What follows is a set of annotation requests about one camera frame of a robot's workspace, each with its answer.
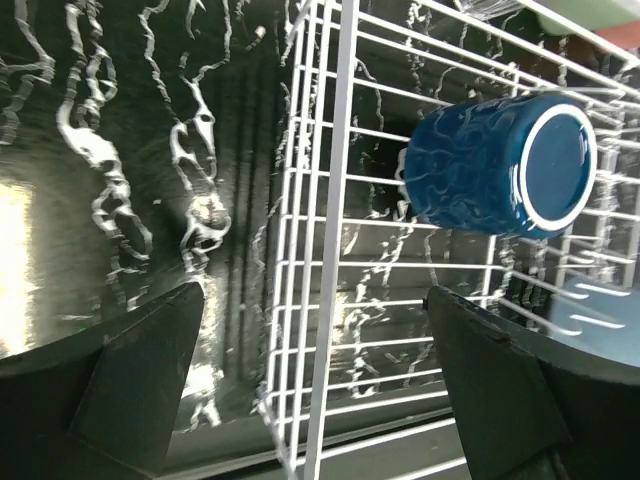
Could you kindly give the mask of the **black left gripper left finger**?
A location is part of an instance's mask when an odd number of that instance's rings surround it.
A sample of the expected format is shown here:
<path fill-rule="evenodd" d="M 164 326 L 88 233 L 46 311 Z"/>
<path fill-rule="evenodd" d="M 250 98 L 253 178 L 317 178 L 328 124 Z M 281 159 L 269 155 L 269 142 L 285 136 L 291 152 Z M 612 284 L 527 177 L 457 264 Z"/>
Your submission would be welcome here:
<path fill-rule="evenodd" d="M 169 448 L 204 294 L 185 283 L 1 361 L 4 479 L 152 479 Z"/>

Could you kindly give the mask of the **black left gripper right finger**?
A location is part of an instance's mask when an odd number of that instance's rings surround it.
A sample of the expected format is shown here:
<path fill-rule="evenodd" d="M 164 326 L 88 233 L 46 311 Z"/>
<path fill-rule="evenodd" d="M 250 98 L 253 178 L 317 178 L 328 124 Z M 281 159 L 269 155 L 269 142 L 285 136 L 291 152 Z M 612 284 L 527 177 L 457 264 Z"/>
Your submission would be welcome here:
<path fill-rule="evenodd" d="M 424 308 L 472 478 L 638 478 L 638 367 L 447 288 L 430 288 Z"/>

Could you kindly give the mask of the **green plastic cup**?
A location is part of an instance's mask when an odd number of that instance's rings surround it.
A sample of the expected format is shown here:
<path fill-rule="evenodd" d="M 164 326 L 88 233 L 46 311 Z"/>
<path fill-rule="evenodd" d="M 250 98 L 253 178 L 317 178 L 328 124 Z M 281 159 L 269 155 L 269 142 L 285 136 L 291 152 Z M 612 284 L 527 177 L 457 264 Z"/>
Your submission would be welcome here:
<path fill-rule="evenodd" d="M 636 0 L 541 0 L 539 4 L 590 31 L 618 27 L 639 19 Z"/>

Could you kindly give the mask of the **pink plastic cup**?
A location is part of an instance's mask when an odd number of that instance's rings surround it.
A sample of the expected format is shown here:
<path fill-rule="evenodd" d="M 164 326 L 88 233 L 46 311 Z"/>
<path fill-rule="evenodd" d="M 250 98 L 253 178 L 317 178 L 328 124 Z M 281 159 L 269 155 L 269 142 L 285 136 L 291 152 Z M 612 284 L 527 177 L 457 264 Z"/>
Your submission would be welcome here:
<path fill-rule="evenodd" d="M 628 51 L 640 46 L 640 21 L 595 30 L 595 33 L 610 43 Z"/>

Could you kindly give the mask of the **clear glass tumbler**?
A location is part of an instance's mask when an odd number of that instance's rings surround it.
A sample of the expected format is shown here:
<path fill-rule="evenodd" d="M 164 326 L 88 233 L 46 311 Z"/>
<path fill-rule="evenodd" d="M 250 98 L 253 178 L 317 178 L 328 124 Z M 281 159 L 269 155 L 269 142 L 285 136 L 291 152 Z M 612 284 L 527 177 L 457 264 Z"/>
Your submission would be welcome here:
<path fill-rule="evenodd" d="M 454 0 L 454 4 L 460 12 L 481 21 L 510 14 L 521 8 L 517 0 Z"/>

